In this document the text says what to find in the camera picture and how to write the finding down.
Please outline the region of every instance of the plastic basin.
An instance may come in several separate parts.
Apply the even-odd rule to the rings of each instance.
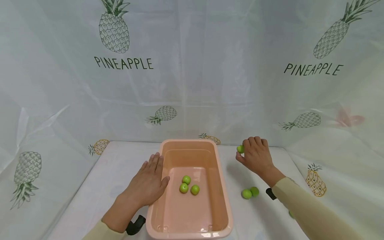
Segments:
[[[146,228],[154,239],[223,238],[231,233],[233,217],[217,146],[211,140],[170,139],[160,146],[163,177],[170,176],[164,195],[149,206]],[[189,190],[179,191],[184,175]],[[200,192],[193,195],[196,184]]]

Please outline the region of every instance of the white tablecloth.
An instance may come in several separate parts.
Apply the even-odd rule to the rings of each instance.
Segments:
[[[159,151],[159,143],[110,142],[49,236],[49,240],[81,239],[112,205],[145,160]],[[305,180],[283,148],[271,147],[274,164],[310,192]],[[308,239],[278,199],[265,193],[268,186],[235,160],[236,146],[218,146],[234,227],[227,240]],[[257,198],[245,200],[241,191],[256,186]],[[136,214],[144,217],[147,207]],[[128,239],[151,239],[145,229]]]

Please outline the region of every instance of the fabric wall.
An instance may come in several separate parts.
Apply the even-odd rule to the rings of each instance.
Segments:
[[[3,1],[0,239],[42,239],[109,141],[201,134],[285,147],[384,236],[384,2],[127,3]]]

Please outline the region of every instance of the pineapple illustration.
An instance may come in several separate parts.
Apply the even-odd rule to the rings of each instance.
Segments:
[[[159,108],[154,117],[147,118],[147,123],[152,123],[152,125],[161,125],[161,121],[168,121],[173,119],[177,115],[176,110],[171,106],[163,106]]]
[[[20,208],[25,201],[29,202],[31,196],[34,196],[32,190],[37,190],[32,182],[39,176],[41,171],[41,155],[37,152],[22,152],[19,155],[19,163],[16,166],[15,177],[13,181],[17,188],[13,192],[14,196],[11,202],[14,203],[11,210],[17,206]]]
[[[294,126],[299,128],[307,128],[318,126],[321,123],[321,117],[317,113],[303,113],[299,115],[294,122],[279,123],[279,126],[282,127],[282,130],[288,131],[291,130]]]
[[[124,0],[101,1],[106,8],[99,24],[101,42],[115,53],[125,53],[129,47],[129,32],[122,16],[128,12],[123,9],[130,3],[123,3]]]
[[[317,174],[317,171],[321,170],[322,168],[315,165],[314,163],[308,165],[308,167],[308,175],[305,181],[316,197],[322,197],[327,191],[325,183]]]
[[[109,141],[107,139],[100,139],[93,146],[89,145],[88,150],[90,155],[101,155],[104,152],[105,147],[108,145]]]
[[[371,10],[366,9],[378,1],[380,0],[356,0],[354,6],[353,1],[351,4],[347,3],[343,18],[335,22],[324,33],[313,49],[313,55],[317,59],[322,59],[332,52],[347,34],[349,25],[354,21],[360,20],[359,16],[370,13]]]
[[[201,139],[209,139],[209,140],[212,140],[216,143],[216,145],[220,145],[220,140],[217,138],[217,137],[214,137],[214,136],[207,136],[206,133],[202,133],[199,135],[199,138]]]

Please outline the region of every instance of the small green apple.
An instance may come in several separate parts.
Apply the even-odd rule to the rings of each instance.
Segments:
[[[200,191],[200,188],[199,188],[198,185],[193,185],[193,186],[191,187],[191,193],[192,193],[193,195],[197,195],[197,194],[199,193],[199,191]]]
[[[243,196],[243,198],[245,199],[250,199],[252,197],[252,192],[249,191],[248,189],[244,189],[242,192],[241,192],[241,195]]]
[[[291,211],[288,211],[288,213],[289,213],[289,216],[291,216],[291,218],[293,218],[293,219],[294,219],[294,217],[293,217],[293,215],[292,215]]]
[[[236,149],[239,153],[241,153],[241,154],[244,153],[244,146],[243,145],[238,146]]]
[[[188,192],[188,185],[186,183],[182,183],[179,188],[180,192],[186,193]]]
[[[251,187],[250,191],[253,197],[257,197],[259,195],[259,189],[257,187]]]
[[[183,177],[183,180],[181,180],[182,183],[186,183],[187,185],[189,185],[191,183],[191,178],[187,175],[185,175]]]

